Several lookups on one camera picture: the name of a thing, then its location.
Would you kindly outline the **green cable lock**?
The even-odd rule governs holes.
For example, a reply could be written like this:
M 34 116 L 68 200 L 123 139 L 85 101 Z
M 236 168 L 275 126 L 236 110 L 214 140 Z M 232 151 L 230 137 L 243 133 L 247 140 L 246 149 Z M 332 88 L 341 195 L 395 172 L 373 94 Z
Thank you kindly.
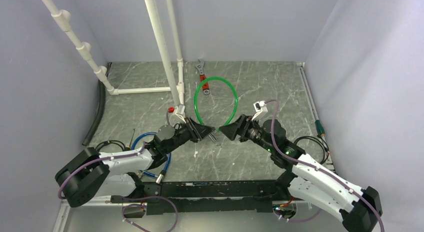
M 212 122 L 216 127 L 228 125 L 236 117 L 239 96 L 236 87 L 220 76 L 209 77 L 197 84 L 193 108 L 196 120 L 205 125 Z

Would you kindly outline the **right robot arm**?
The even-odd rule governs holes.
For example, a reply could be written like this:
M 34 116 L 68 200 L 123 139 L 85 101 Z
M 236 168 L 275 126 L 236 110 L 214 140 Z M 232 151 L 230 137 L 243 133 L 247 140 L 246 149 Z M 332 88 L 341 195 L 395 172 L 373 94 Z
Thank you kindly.
M 376 225 L 384 231 L 382 206 L 377 190 L 361 188 L 317 162 L 304 149 L 286 138 L 278 120 L 262 125 L 241 115 L 219 130 L 230 140 L 253 143 L 270 152 L 271 160 L 285 172 L 276 180 L 275 192 L 309 202 L 338 219 L 349 232 L 371 232 Z

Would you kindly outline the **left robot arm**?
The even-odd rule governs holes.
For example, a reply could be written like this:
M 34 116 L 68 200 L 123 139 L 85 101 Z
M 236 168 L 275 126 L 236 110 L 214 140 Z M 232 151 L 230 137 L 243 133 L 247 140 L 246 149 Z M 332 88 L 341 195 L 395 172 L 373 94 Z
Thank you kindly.
M 104 153 L 88 147 L 76 155 L 55 175 L 59 185 L 57 196 L 72 208 L 95 197 L 121 196 L 131 202 L 145 195 L 145 186 L 137 171 L 159 167 L 168 155 L 188 141 L 197 143 L 215 130 L 192 118 L 185 118 L 177 128 L 163 125 L 153 139 L 137 149 Z

